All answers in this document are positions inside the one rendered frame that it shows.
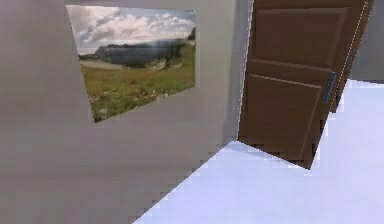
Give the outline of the brown wooden room door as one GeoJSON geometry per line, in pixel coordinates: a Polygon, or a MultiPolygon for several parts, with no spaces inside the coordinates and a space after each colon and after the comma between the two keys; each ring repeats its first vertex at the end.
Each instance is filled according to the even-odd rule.
{"type": "Polygon", "coordinates": [[[254,0],[240,142],[310,169],[377,0],[254,0]],[[329,100],[323,97],[336,72],[329,100]]]}

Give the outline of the landscape picture on wall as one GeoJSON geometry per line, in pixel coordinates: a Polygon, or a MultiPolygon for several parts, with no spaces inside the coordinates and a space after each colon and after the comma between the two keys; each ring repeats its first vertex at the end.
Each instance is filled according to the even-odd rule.
{"type": "Polygon", "coordinates": [[[66,9],[94,122],[195,86],[194,10],[66,9]]]}

